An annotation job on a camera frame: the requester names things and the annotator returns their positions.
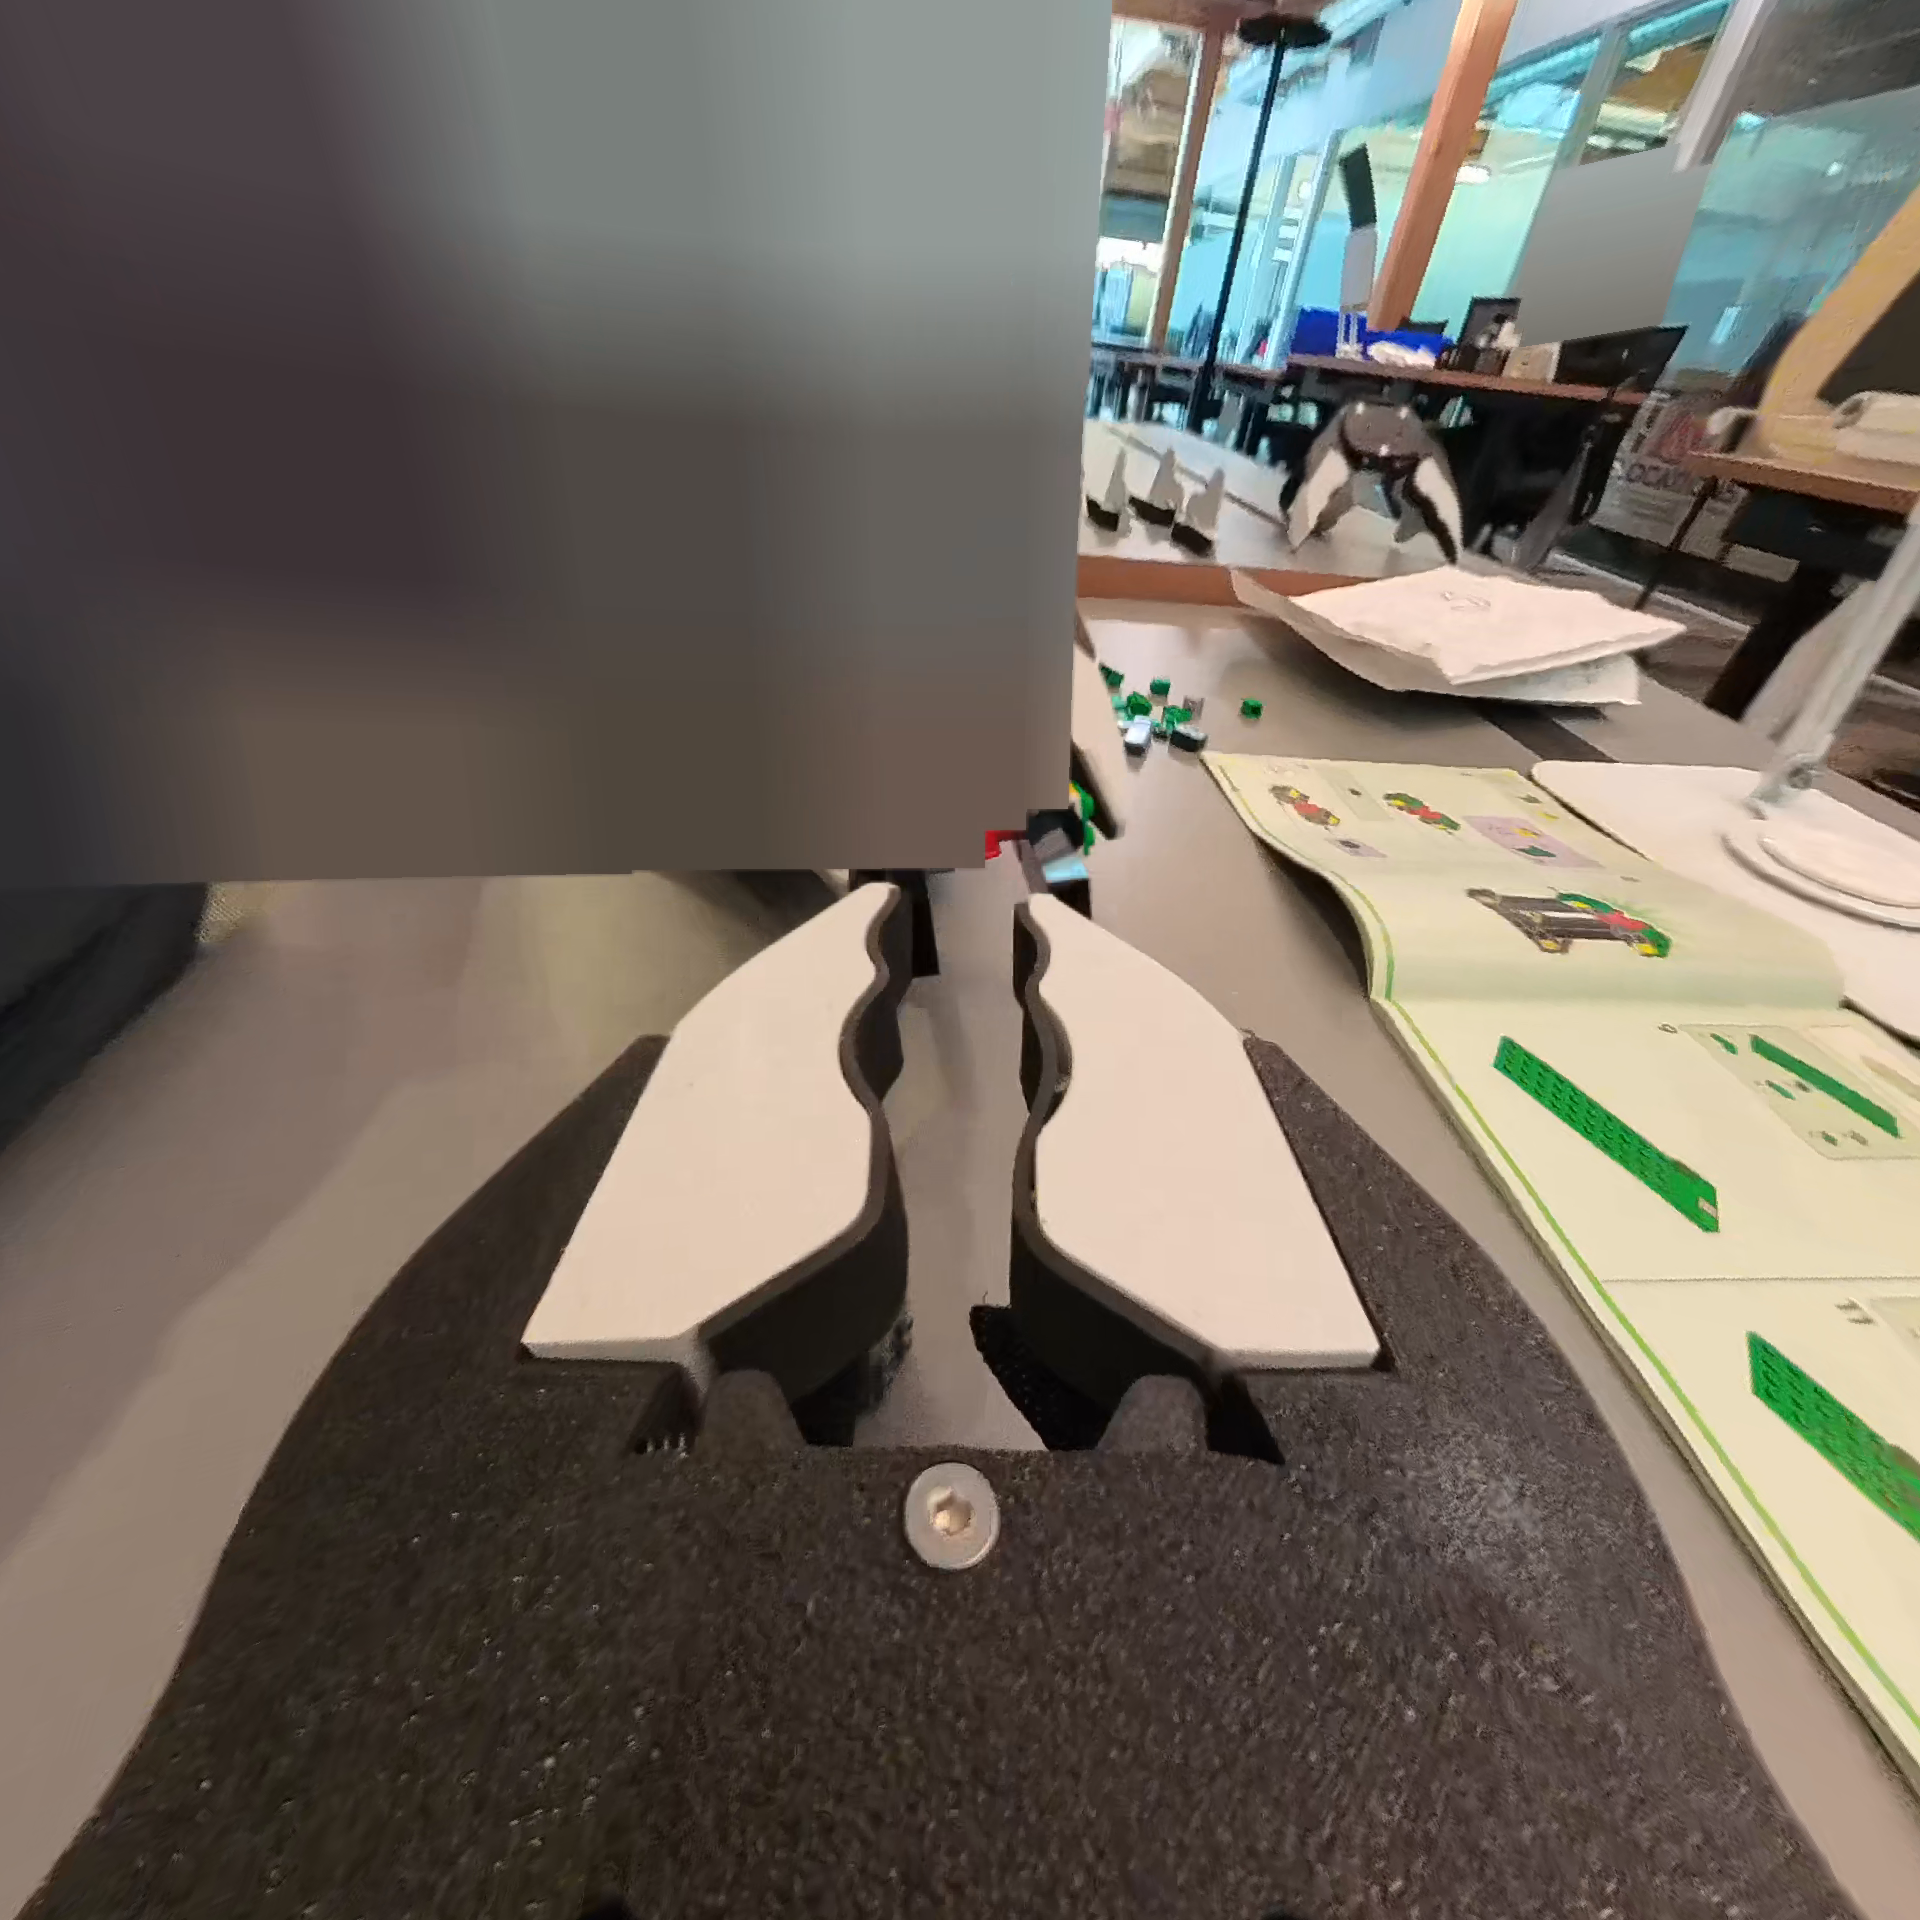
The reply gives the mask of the white desk lamp base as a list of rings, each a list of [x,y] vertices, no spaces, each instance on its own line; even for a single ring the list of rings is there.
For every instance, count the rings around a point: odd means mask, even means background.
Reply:
[[[1723,847],[1802,900],[1883,924],[1917,923],[1917,840],[1813,786],[1750,794],[1723,828]]]

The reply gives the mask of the open brick instruction booklet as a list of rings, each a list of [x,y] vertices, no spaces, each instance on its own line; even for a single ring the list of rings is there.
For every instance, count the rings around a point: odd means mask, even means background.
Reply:
[[[1203,765],[1915,1783],[1917,1050],[1524,775]]]

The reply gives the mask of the scattered small green bricks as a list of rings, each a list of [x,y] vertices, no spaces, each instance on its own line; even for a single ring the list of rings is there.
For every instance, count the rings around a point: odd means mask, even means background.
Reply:
[[[1277,744],[1261,733],[1267,706],[1258,697],[1239,701],[1235,713],[1239,714],[1241,733],[1230,737],[1226,746],[1219,746],[1213,733],[1203,727],[1207,714],[1201,695],[1182,701],[1166,676],[1155,679],[1148,685],[1136,685],[1120,667],[1101,656],[1096,656],[1096,661],[1103,679],[1113,691],[1113,709],[1116,711],[1122,728],[1120,740],[1128,754],[1144,756],[1155,742],[1160,742],[1171,754],[1193,761],[1261,758]]]

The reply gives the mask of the white paper bag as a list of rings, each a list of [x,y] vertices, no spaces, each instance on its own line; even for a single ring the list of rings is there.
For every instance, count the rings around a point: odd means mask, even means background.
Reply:
[[[1230,585],[1242,608],[1280,622],[1287,630],[1315,647],[1324,658],[1354,675],[1358,681],[1385,693],[1550,709],[1635,706],[1641,701],[1638,661],[1644,651],[1615,661],[1600,661],[1591,662],[1588,667],[1561,668],[1542,675],[1524,675],[1483,685],[1447,685],[1444,681],[1431,676],[1426,668],[1401,665],[1393,656],[1374,652],[1371,647],[1357,640],[1343,640],[1327,630],[1313,633],[1311,622],[1302,620],[1299,611],[1293,607],[1293,602],[1302,596],[1311,596],[1311,592],[1279,592],[1245,571],[1230,572]]]
[[[1679,639],[1684,625],[1507,575],[1443,566],[1302,595],[1293,608],[1324,630],[1450,687],[1620,661]]]

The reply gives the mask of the black floor lamp pole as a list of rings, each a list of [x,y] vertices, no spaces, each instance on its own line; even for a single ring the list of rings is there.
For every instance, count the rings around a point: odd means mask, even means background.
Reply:
[[[1235,303],[1239,264],[1253,218],[1253,202],[1262,175],[1271,127],[1283,93],[1287,63],[1299,52],[1331,45],[1333,37],[1315,12],[1284,12],[1280,6],[1271,6],[1267,12],[1246,15],[1239,23],[1239,39],[1246,51],[1264,51],[1267,69],[1261,91],[1258,118],[1246,152],[1235,225],[1213,305],[1213,329],[1199,370],[1193,379],[1187,407],[1184,425],[1196,435],[1205,433],[1207,429],[1208,410],[1216,389],[1228,317]]]

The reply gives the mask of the wooden side table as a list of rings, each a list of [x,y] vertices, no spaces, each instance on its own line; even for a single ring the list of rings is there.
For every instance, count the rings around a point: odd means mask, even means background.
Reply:
[[[1777,455],[1692,448],[1682,468],[1699,480],[1692,501],[1656,552],[1636,604],[1643,608],[1662,587],[1689,534],[1711,501],[1724,488],[1740,488],[1729,539],[1759,539],[1759,550],[1793,563],[1788,585],[1749,629],[1721,670],[1705,705],[1729,718],[1749,721],[1766,681],[1788,661],[1820,616],[1846,612],[1844,582],[1875,587],[1891,566],[1891,548],[1873,541],[1917,509],[1915,472],[1879,476],[1859,467],[1805,464]]]

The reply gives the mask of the multicoloured brick assembly black bars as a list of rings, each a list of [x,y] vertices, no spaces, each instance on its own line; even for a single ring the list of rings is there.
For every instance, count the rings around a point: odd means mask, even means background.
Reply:
[[[989,831],[982,856],[994,862],[1003,853],[1011,853],[1032,896],[1059,900],[1092,921],[1092,855],[1122,835],[1124,824],[1099,786],[1071,776],[1064,804],[1029,812],[1020,828]]]

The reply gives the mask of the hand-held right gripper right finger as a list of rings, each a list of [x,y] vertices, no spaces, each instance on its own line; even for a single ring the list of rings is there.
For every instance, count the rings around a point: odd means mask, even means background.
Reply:
[[[1277,1453],[1254,1380],[1372,1375],[1381,1328],[1242,1028],[1055,896],[1014,915],[1014,994],[1020,1349],[1101,1418],[1175,1380],[1205,1434]]]

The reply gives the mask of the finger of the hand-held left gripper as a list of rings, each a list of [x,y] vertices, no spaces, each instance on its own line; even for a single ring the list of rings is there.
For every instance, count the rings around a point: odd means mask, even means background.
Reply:
[[[1071,649],[1071,780],[1091,798],[1095,831],[1116,843],[1126,833],[1131,761],[1113,689],[1089,644]]]

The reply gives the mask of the grey desk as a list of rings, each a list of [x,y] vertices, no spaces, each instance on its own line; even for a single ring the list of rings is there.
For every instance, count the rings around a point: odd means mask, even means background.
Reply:
[[[1135,769],[1103,926],[1280,1044],[1540,1317],[1638,1477],[1785,1801],[1917,1916],[1917,1798],[1362,994],[1358,939],[1184,756]],[[245,1502],[406,1257],[820,896],[790,877],[237,887],[5,1154],[5,1916],[180,1663]]]

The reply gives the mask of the idle hand-held gripper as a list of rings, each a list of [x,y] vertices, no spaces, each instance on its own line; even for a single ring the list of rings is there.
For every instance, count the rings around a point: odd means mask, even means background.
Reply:
[[[1424,534],[1444,564],[1463,561],[1467,526],[1449,455],[1409,405],[1382,398],[1345,403],[1308,445],[1283,491],[1288,542],[1331,534],[1352,513],[1364,478],[1395,509],[1399,542]]]

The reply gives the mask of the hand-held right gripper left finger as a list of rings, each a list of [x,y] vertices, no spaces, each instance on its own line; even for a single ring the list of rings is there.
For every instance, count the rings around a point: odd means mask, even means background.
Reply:
[[[846,1446],[911,1342],[887,1098],[912,908],[864,881],[719,982],[666,1038],[522,1328],[529,1363],[655,1366],[700,1415],[775,1382]]]

